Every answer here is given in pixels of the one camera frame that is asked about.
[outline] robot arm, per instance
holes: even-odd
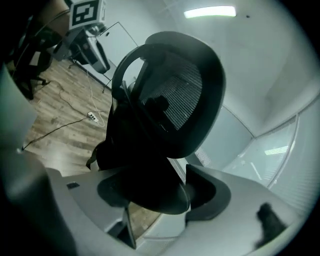
[[[72,58],[90,64],[98,73],[110,69],[102,45],[96,39],[107,30],[104,25],[106,0],[66,1],[70,7],[69,31],[62,41],[49,49],[58,61]]]

